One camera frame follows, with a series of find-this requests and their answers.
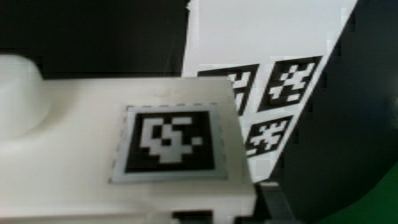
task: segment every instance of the black background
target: black background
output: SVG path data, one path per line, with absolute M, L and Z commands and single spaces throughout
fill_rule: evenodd
M 189 0 L 0 0 L 0 53 L 43 77 L 182 75 Z
M 398 1 L 359 1 L 279 164 L 293 213 L 308 223 L 359 200 L 398 161 L 397 40 Z

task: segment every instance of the gray border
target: gray border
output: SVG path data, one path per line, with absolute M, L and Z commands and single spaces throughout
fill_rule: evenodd
M 151 173 L 125 173 L 126 159 L 128 159 L 128 149 L 132 143 L 132 133 L 135 126 L 135 116 L 137 113 L 146 112 L 189 112 L 189 111 L 208 111 L 210 112 L 210 127 L 212 127 L 212 140 L 214 140 L 214 157 L 215 157 L 215 169 L 206 171 L 162 171 Z M 126 123 L 121 137 L 121 144 L 118 149 L 116 163 L 110 182 L 112 183 L 134 183 L 134 182 L 151 182 L 151 181 L 169 181 L 182 179 L 198 178 L 228 178 L 226 172 L 226 157 L 224 157 L 224 147 L 222 147 L 222 134 L 221 134 L 221 123 L 217 116 L 217 106 L 214 104 L 192 104 L 176 106 L 158 106 L 158 107 L 135 107 L 126 108 Z

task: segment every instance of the white object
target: white object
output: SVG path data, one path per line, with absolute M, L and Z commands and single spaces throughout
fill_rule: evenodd
M 20 136 L 41 123 L 50 110 L 50 98 L 32 61 L 0 55 L 0 139 Z
M 32 134 L 0 141 L 2 218 L 212 210 L 217 224 L 253 214 L 233 90 L 221 79 L 47 81 L 52 113 Z M 110 184 L 126 106 L 217 103 L 228 179 Z

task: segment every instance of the white wall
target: white wall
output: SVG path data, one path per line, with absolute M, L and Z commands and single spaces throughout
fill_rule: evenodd
M 247 139 L 253 124 L 293 116 L 279 148 L 251 157 L 253 180 L 269 178 L 324 70 L 356 0 L 192 0 L 183 76 L 260 64 L 246 113 Z M 301 102 L 258 112 L 277 61 L 322 56 Z

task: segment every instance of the white surface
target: white surface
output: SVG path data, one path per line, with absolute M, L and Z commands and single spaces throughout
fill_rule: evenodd
M 47 81 L 54 108 L 36 130 L 0 142 L 0 217 L 214 210 L 215 223 L 251 215 L 254 189 L 228 80 Z M 128 105 L 217 103 L 228 180 L 109 184 Z
M 0 55 L 0 139 L 16 137 L 36 127 L 48 109 L 38 67 L 22 56 Z
M 9 219 L 2 224 L 180 224 L 171 214 Z
M 242 135 L 251 125 L 293 115 L 293 131 L 302 108 L 334 49 L 357 0 L 192 0 L 183 76 L 198 72 L 260 64 Z M 324 56 L 302 103 L 258 113 L 258 104 L 274 64 L 281 60 Z M 270 176 L 288 138 L 277 151 L 249 159 L 253 181 Z

